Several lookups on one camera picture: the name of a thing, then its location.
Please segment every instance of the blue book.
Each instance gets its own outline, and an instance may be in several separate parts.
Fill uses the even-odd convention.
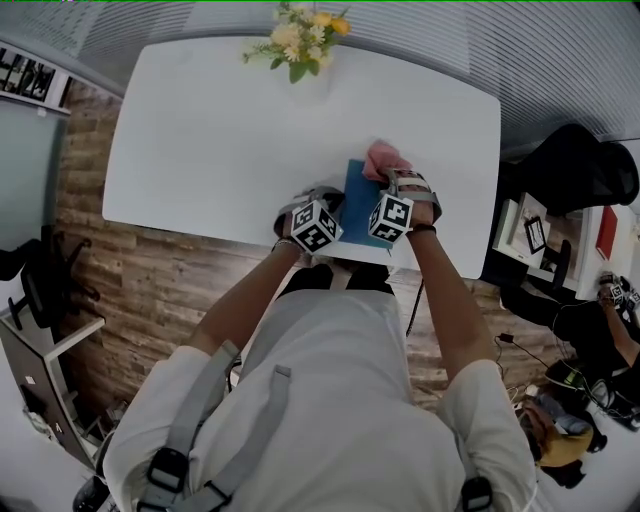
[[[362,160],[349,160],[345,204],[339,221],[344,230],[340,241],[391,249],[389,242],[369,236],[369,216],[380,201],[380,186],[362,175],[363,168]]]

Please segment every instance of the red book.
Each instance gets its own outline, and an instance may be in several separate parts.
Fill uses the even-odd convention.
[[[616,227],[618,226],[618,217],[611,206],[605,206],[602,211],[602,221],[600,222],[600,231],[598,232],[598,240],[596,241],[596,249],[605,260],[611,258],[613,249],[613,241],[616,238]]]

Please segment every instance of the bouquet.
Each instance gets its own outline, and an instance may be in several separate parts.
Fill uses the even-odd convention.
[[[247,63],[255,57],[268,57],[272,59],[271,69],[286,62],[292,84],[299,82],[307,71],[317,76],[331,64],[330,50],[338,43],[338,36],[345,36],[351,30],[344,19],[348,9],[333,16],[328,12],[314,12],[305,5],[280,2],[274,12],[278,25],[271,32],[270,41],[253,44],[242,54],[242,60]]]

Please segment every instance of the yellow object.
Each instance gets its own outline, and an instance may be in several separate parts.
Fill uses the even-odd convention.
[[[319,12],[313,17],[313,24],[320,25],[321,27],[328,27],[331,25],[331,14],[328,12]]]
[[[351,25],[344,18],[331,20],[331,26],[333,27],[333,30],[335,30],[341,36],[346,36],[351,30]]]
[[[554,428],[543,448],[543,455],[538,464],[543,467],[559,468],[578,460],[589,448],[593,439],[593,430],[579,435],[560,435]]]

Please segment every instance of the black pants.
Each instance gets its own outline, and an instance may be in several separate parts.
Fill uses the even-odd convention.
[[[393,295],[391,286],[386,283],[388,278],[387,267],[365,263],[353,273],[347,290],[377,290]],[[293,275],[280,297],[298,290],[328,290],[331,288],[331,281],[333,271],[329,265],[303,268]]]
[[[522,288],[502,288],[502,304],[514,315],[551,329],[576,349],[578,357],[602,378],[627,366],[611,337],[607,317],[597,302],[575,305],[537,297]]]

